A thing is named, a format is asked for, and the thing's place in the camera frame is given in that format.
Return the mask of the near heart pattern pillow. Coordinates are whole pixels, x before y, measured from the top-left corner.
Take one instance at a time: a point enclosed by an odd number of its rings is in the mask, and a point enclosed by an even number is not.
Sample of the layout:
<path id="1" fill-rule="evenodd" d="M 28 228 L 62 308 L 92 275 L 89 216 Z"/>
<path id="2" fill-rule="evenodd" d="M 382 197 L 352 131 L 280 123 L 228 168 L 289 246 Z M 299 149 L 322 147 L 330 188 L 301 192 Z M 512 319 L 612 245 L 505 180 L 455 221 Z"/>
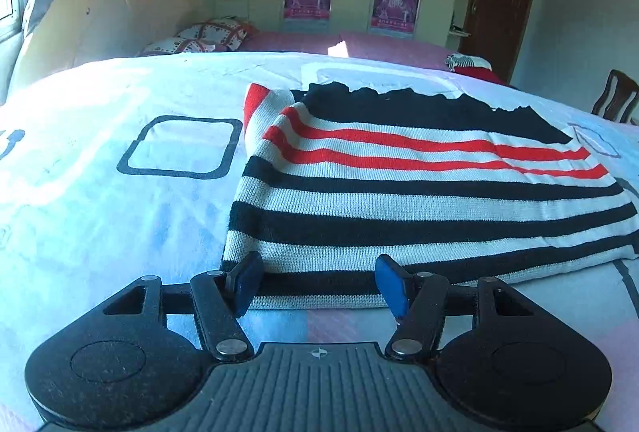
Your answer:
<path id="1" fill-rule="evenodd" d="M 140 53 L 140 56 L 163 56 L 179 53 L 216 53 L 227 52 L 225 44 L 209 44 L 202 39 L 183 37 L 169 37 L 153 44 L 149 44 Z"/>

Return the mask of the lower left purple poster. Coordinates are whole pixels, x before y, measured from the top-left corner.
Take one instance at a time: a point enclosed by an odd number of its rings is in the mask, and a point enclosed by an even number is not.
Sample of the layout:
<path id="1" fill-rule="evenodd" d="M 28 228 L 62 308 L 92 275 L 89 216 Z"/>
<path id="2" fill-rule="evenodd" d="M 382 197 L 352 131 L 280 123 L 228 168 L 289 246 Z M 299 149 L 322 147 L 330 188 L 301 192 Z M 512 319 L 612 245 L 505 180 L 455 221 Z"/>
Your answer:
<path id="1" fill-rule="evenodd" d="M 326 34 L 331 0 L 284 0 L 284 31 L 298 34 Z"/>

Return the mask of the striped white green garment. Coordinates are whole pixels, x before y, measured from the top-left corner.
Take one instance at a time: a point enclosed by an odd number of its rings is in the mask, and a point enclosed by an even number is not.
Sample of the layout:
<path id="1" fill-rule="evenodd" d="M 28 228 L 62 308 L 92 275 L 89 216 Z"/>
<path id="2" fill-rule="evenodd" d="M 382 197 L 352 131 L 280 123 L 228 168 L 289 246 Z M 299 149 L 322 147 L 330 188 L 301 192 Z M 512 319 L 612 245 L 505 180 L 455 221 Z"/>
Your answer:
<path id="1" fill-rule="evenodd" d="M 486 70 L 492 69 L 492 65 L 490 65 L 490 62 L 486 59 L 480 58 L 479 56 L 457 52 L 447 55 L 445 64 L 452 72 L 456 70 L 457 67 L 480 67 L 485 68 Z"/>

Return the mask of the red folded garment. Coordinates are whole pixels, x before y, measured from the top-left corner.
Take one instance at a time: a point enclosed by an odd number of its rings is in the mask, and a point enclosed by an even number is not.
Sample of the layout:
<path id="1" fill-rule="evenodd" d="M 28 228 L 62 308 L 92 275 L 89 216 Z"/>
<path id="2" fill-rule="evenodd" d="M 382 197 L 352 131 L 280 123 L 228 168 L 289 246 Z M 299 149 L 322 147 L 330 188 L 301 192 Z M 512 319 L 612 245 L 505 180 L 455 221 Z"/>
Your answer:
<path id="1" fill-rule="evenodd" d="M 463 75 L 473 79 L 483 80 L 491 82 L 492 84 L 504 86 L 505 82 L 502 81 L 494 72 L 486 67 L 479 66 L 456 66 L 454 73 L 457 75 Z"/>

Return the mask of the striped knit sweater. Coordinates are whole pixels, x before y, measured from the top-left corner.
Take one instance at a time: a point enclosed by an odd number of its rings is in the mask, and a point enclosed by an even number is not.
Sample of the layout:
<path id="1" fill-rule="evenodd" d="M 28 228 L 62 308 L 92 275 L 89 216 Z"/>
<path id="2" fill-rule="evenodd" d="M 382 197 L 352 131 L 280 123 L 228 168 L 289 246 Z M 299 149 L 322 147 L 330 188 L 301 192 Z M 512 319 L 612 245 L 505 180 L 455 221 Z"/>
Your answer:
<path id="1" fill-rule="evenodd" d="M 374 269 L 528 282 L 638 254 L 638 208 L 531 107 L 411 89 L 251 85 L 222 265 L 250 253 L 259 309 L 379 308 Z"/>

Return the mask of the lower right purple poster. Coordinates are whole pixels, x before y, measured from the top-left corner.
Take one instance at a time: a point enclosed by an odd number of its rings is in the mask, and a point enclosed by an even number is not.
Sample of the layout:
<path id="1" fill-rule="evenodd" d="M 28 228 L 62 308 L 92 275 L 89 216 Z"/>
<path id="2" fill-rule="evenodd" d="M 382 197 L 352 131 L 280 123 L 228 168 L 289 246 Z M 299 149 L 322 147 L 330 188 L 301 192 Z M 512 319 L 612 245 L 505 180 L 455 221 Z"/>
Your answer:
<path id="1" fill-rule="evenodd" d="M 414 33 L 419 0 L 374 0 L 370 31 L 410 37 Z"/>

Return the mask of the pink bed cover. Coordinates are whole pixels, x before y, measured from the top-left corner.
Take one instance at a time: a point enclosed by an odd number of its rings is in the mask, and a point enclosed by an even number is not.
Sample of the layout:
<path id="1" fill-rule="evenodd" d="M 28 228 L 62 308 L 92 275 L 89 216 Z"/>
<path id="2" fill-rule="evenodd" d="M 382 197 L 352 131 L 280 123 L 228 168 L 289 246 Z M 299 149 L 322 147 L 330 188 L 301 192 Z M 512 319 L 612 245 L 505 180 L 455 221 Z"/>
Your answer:
<path id="1" fill-rule="evenodd" d="M 339 46 L 349 58 L 373 60 L 412 67 L 448 70 L 445 59 L 451 49 L 409 39 L 342 32 L 337 35 L 304 35 L 259 32 L 239 48 L 240 51 L 302 52 L 329 55 Z"/>

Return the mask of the purple poster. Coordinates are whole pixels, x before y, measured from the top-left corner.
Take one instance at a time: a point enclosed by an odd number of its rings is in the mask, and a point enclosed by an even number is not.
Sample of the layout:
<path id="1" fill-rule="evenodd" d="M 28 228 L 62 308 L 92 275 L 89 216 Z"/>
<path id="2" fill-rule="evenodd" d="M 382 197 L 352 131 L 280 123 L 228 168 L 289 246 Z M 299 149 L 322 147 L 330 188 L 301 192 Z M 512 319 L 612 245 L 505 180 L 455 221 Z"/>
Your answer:
<path id="1" fill-rule="evenodd" d="M 419 0 L 374 0 L 370 31 L 410 37 L 414 33 Z"/>
<path id="2" fill-rule="evenodd" d="M 326 34 L 331 0 L 284 0 L 284 31 L 298 34 Z"/>

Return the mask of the heart pattern pillow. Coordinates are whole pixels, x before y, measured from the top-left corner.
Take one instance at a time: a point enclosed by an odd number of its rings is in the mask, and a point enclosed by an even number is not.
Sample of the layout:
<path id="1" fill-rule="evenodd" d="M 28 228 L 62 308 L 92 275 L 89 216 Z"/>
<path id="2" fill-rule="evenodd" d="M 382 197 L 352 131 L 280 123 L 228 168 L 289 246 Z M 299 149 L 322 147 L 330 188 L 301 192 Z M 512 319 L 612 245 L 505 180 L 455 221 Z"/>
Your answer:
<path id="1" fill-rule="evenodd" d="M 209 44 L 202 39 L 183 37 L 169 37 L 153 44 L 149 44 L 140 53 L 140 56 L 163 56 L 179 53 L 216 53 L 227 52 L 225 44 Z"/>
<path id="2" fill-rule="evenodd" d="M 228 52 L 238 50 L 258 32 L 257 27 L 241 18 L 210 18 L 177 33 L 187 42 L 188 52 Z"/>

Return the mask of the cream round headboard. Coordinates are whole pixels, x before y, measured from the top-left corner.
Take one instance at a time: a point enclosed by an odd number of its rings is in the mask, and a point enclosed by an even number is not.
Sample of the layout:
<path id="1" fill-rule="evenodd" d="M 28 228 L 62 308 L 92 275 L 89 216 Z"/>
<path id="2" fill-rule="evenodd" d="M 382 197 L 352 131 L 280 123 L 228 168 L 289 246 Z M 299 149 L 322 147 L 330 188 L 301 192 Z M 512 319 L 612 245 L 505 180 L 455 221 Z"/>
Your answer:
<path id="1" fill-rule="evenodd" d="M 200 10 L 201 0 L 53 0 L 24 40 L 9 91 L 88 62 L 138 55 Z"/>

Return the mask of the white patterned bed sheet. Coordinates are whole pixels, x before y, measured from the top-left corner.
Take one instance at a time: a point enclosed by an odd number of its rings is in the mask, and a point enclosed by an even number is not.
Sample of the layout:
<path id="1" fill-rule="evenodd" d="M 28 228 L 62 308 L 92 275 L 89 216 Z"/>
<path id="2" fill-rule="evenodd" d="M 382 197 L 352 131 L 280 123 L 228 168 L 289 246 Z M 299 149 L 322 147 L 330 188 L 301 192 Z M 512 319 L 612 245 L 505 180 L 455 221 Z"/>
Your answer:
<path id="1" fill-rule="evenodd" d="M 383 298 L 232 315 L 247 90 L 333 82 L 531 107 L 638 208 L 636 128 L 461 75 L 285 53 L 54 74 L 1 110 L 3 430 L 637 429 L 638 255 L 520 283 L 403 267 L 401 321 Z"/>

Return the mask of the far heart pattern pillow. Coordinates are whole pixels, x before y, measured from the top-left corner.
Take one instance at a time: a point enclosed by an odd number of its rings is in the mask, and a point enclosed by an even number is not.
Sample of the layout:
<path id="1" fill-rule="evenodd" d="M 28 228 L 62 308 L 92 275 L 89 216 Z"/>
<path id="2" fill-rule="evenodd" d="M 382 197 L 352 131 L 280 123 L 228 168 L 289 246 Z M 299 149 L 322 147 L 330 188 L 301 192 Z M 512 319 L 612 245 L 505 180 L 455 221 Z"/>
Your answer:
<path id="1" fill-rule="evenodd" d="M 258 32 L 257 27 L 241 18 L 210 18 L 177 33 L 187 42 L 188 52 L 228 52 L 238 50 Z"/>

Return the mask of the dark wooden chair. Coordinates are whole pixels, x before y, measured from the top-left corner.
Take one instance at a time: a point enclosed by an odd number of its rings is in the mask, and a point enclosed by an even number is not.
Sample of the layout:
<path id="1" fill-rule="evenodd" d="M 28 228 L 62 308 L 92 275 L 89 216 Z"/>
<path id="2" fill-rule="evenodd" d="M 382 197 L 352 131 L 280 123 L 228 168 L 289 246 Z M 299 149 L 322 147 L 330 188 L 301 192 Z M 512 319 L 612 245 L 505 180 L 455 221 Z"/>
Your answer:
<path id="1" fill-rule="evenodd" d="M 603 92 L 591 112 L 608 121 L 630 122 L 630 117 L 638 106 L 638 94 L 636 80 L 620 70 L 610 70 Z"/>

